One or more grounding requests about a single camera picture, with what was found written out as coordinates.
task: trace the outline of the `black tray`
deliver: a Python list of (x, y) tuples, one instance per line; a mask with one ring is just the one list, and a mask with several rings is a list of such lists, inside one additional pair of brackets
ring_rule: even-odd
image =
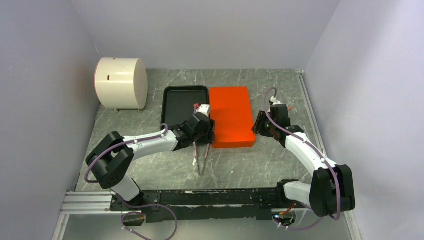
[[(169, 86), (163, 91), (162, 117), (160, 123), (170, 129), (187, 121), (194, 112), (194, 104), (209, 104), (209, 89), (205, 86)], [(211, 142), (202, 137), (199, 143)]]

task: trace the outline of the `orange block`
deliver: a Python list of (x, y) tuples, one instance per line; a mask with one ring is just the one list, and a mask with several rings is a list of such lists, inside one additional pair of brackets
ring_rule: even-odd
[(210, 118), (215, 120), (214, 149), (250, 148), (256, 140), (248, 88), (211, 87)]

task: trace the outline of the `white cylindrical container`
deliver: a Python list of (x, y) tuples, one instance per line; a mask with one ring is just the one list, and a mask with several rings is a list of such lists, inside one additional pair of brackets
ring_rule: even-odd
[(103, 57), (94, 73), (97, 97), (107, 109), (144, 109), (148, 83), (139, 58)]

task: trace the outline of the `metal frame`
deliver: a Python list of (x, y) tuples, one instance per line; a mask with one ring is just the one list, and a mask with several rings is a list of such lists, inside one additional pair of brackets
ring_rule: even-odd
[[(306, 89), (305, 81), (303, 78), (303, 70), (296, 71), (299, 77), (300, 89), (304, 95), (304, 102), (307, 109), (307, 114), (309, 115), (310, 122), (312, 123), (312, 130), (315, 132), (315, 139), (317, 147), (321, 149), (321, 151), (327, 155), (326, 148), (324, 147), (323, 139), (321, 138), (321, 133), (318, 128), (317, 119), (315, 118), (314, 110), (312, 109), (311, 100), (308, 95), (308, 91)], [(344, 218), (346, 219), (347, 226), (349, 228), (350, 236), (353, 240), (361, 240), (362, 235), (361, 231), (358, 227), (358, 223), (354, 214), (354, 211), (346, 211), (344, 213)]]
[[(309, 120), (312, 124), (312, 130), (315, 133), (317, 147), (326, 154), (323, 140), (321, 138), (318, 124), (312, 109), (311, 101), (302, 76), (303, 70), (297, 70), (297, 78), (299, 79), (300, 89), (304, 96), (304, 103), (307, 109)], [(62, 240), (69, 221), (70, 215), (122, 215), (132, 211), (110, 211), (111, 202), (115, 201), (114, 196), (107, 191), (86, 191), (86, 192), (68, 192), (65, 195), (62, 208), (60, 210), (59, 219), (53, 234), (53, 240)], [(272, 213), (286, 211), (287, 208), (273, 208)], [(305, 211), (305, 208), (294, 208), (293, 211)], [(361, 240), (362, 236), (356, 222), (355, 215), (352, 211), (344, 213), (350, 235), (353, 240)]]

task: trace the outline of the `pink cable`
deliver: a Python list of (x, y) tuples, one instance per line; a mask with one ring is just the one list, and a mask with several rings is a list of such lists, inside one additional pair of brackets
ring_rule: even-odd
[[(172, 239), (174, 237), (175, 233), (177, 232), (177, 228), (178, 228), (178, 219), (177, 219), (177, 215), (175, 214), (174, 211), (172, 211), (171, 208), (169, 208), (169, 207), (167, 207), (165, 205), (162, 205), (162, 204), (147, 204), (147, 205), (141, 205), (141, 206), (133, 206), (133, 205), (129, 205), (119, 194), (116, 194), (116, 195), (120, 198), (120, 200), (122, 201), (122, 203), (127, 208), (129, 208), (129, 209), (144, 209), (144, 208), (150, 208), (150, 207), (160, 207), (160, 208), (164, 208), (164, 209), (168, 210), (172, 214), (173, 218), (175, 219), (175, 228), (174, 228), (171, 236), (169, 236), (165, 240), (170, 240), (170, 239)], [(144, 240), (151, 240), (150, 238), (145, 237), (145, 236), (141, 235), (140, 233), (138, 233), (138, 232), (130, 229), (129, 227), (125, 226), (125, 224), (124, 224), (124, 218), (127, 215), (140, 215), (140, 216), (143, 216), (144, 218), (146, 218), (146, 215), (144, 213), (141, 213), (141, 212), (131, 211), (131, 212), (128, 212), (128, 213), (124, 214), (121, 217), (120, 223), (122, 224), (122, 229), (125, 229), (128, 232), (130, 232), (130, 233), (132, 233), (132, 234), (134, 234), (134, 235), (136, 235), (136, 236), (138, 236), (138, 237), (140, 237), (140, 238), (142, 238)]]

